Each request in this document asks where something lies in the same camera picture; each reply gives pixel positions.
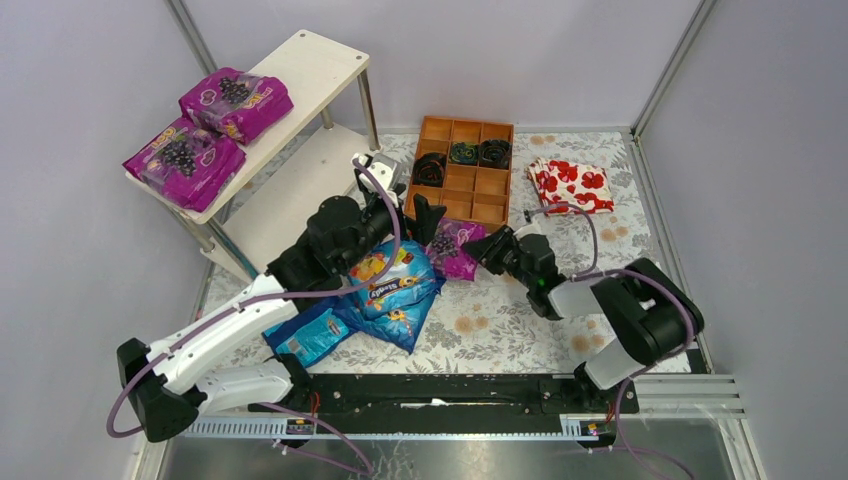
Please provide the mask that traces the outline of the purple grape candy bag front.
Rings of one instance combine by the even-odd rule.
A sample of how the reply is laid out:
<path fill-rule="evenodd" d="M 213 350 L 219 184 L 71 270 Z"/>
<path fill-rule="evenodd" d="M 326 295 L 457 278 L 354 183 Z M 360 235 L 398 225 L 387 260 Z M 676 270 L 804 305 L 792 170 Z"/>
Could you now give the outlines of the purple grape candy bag front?
<path fill-rule="evenodd" d="M 294 103 L 276 77 L 224 67 L 201 80 L 178 100 L 183 115 L 197 126 L 247 146 L 287 116 Z"/>

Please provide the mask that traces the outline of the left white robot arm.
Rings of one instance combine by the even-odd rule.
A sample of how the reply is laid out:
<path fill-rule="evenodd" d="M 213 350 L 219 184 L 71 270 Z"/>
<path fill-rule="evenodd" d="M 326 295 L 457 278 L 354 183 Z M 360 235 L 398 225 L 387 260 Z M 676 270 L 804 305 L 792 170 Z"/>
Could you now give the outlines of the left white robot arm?
<path fill-rule="evenodd" d="M 200 321 L 151 344 L 131 338 L 116 351 L 122 391 L 107 416 L 114 438 L 143 433 L 162 442 L 206 411 L 275 403 L 292 388 L 284 362 L 267 370 L 213 372 L 245 340 L 294 319 L 326 297 L 354 292 L 342 278 L 387 236 L 426 244 L 445 215 L 422 194 L 407 217 L 400 203 L 369 197 L 365 208 L 347 196 L 324 200 L 297 241 L 247 287 Z"/>

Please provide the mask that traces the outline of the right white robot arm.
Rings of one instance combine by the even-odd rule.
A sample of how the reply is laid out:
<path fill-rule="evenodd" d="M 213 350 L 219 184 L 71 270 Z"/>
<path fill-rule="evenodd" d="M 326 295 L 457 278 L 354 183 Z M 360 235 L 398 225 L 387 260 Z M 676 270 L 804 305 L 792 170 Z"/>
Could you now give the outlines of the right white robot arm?
<path fill-rule="evenodd" d="M 703 330 L 698 307 L 654 262 L 639 258 L 621 269 L 561 273 L 543 234 L 504 226 L 463 251 L 494 275 L 507 274 L 526 289 L 533 311 L 548 320 L 602 314 L 615 334 L 575 370 L 589 388 L 607 391 L 684 350 Z"/>

